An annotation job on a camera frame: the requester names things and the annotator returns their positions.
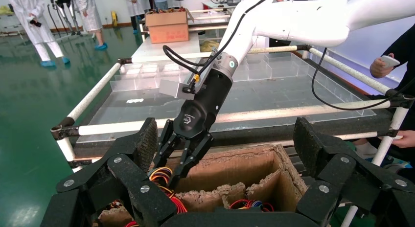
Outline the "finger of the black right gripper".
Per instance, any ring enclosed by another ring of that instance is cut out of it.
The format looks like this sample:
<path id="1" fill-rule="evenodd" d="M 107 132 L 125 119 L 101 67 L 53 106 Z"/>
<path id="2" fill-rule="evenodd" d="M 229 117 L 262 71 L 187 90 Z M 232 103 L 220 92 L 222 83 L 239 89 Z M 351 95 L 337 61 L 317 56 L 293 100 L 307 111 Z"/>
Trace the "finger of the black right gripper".
<path id="1" fill-rule="evenodd" d="M 153 159 L 154 168 L 164 167 L 170 155 L 179 146 L 181 136 L 176 132 L 177 126 L 177 119 L 166 121 Z"/>
<path id="2" fill-rule="evenodd" d="M 175 190 L 180 179 L 185 178 L 190 169 L 197 165 L 213 143 L 212 134 L 206 134 L 202 139 L 185 140 L 184 149 L 179 164 L 173 171 L 168 188 Z"/>

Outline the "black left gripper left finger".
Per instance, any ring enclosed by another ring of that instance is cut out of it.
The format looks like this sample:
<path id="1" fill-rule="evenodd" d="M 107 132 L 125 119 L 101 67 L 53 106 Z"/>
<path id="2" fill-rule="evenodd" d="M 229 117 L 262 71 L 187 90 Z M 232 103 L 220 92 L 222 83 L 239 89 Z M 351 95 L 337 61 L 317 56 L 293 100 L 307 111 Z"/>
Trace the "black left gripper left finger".
<path id="1" fill-rule="evenodd" d="M 147 175 L 157 135 L 157 123 L 149 117 L 137 133 L 117 138 L 101 159 L 59 181 L 41 226 L 91 226 L 114 200 L 121 200 L 141 227 L 160 227 L 176 215 L 176 205 Z"/>

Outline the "person's left hand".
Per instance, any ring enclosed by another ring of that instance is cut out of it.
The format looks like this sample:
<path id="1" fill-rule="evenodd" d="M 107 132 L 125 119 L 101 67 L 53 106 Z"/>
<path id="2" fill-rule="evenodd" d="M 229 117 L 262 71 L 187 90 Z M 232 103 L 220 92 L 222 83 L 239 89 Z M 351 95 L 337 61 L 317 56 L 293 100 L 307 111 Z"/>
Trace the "person's left hand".
<path id="1" fill-rule="evenodd" d="M 411 148 L 415 146 L 415 131 L 413 130 L 403 130 L 397 133 L 397 136 L 400 136 L 400 139 L 394 139 L 392 145 L 397 146 L 398 148 Z"/>

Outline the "person's right hand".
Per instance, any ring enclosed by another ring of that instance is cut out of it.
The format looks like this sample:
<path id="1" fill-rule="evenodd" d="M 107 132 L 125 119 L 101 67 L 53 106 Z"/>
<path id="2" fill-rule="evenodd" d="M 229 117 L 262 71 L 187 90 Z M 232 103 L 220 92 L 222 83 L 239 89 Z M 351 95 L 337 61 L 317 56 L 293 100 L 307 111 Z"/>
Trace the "person's right hand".
<path id="1" fill-rule="evenodd" d="M 374 78 L 383 78 L 393 71 L 394 67 L 386 67 L 386 63 L 380 57 L 376 58 L 370 65 L 370 73 Z"/>

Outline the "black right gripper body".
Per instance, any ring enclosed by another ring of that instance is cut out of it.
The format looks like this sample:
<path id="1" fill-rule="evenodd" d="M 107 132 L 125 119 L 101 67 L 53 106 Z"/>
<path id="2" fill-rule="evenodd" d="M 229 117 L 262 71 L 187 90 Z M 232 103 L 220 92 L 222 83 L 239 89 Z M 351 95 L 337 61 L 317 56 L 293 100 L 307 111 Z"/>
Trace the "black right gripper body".
<path id="1" fill-rule="evenodd" d="M 189 140 L 207 135 L 231 87 L 232 80 L 212 68 L 194 99 L 183 103 L 173 121 L 174 133 Z"/>

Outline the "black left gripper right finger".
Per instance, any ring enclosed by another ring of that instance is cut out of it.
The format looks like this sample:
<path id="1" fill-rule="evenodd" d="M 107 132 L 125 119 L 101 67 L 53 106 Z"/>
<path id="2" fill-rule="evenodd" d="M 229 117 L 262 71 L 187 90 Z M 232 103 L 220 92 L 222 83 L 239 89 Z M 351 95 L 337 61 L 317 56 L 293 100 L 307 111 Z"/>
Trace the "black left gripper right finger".
<path id="1" fill-rule="evenodd" d="M 377 217 L 380 227 L 415 224 L 415 185 L 409 179 L 360 158 L 340 138 L 316 132 L 296 119 L 294 147 L 314 178 L 296 212 L 324 227 L 342 200 Z"/>

